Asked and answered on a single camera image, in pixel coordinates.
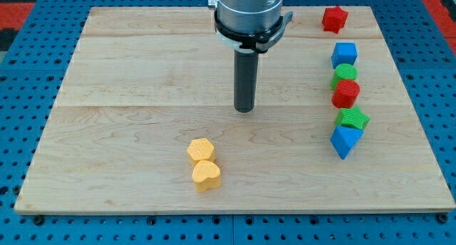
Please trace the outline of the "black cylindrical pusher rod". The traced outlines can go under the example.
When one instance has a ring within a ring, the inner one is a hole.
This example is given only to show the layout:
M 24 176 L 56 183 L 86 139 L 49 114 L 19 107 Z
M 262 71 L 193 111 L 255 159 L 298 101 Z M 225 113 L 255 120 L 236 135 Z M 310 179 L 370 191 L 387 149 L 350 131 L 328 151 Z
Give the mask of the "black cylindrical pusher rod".
M 241 113 L 254 109 L 259 55 L 234 52 L 234 108 Z

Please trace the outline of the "black clamp ring mount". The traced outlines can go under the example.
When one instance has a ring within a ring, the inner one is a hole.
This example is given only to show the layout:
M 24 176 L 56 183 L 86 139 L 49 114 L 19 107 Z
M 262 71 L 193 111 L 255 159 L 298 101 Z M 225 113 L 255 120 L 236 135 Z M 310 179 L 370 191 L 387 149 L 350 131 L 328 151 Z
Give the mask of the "black clamp ring mount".
M 230 29 L 214 13 L 214 28 L 220 40 L 240 53 L 266 53 L 275 46 L 285 33 L 286 26 L 291 22 L 294 13 L 289 11 L 280 16 L 271 28 L 260 32 L 238 32 Z

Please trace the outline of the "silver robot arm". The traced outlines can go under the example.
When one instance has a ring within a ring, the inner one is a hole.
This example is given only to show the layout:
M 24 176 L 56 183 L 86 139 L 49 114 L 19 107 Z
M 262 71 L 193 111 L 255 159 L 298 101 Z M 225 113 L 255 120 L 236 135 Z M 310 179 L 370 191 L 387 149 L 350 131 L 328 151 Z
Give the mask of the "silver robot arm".
M 254 109 L 259 56 L 281 40 L 294 13 L 282 14 L 283 0 L 208 0 L 214 29 L 234 50 L 234 109 Z

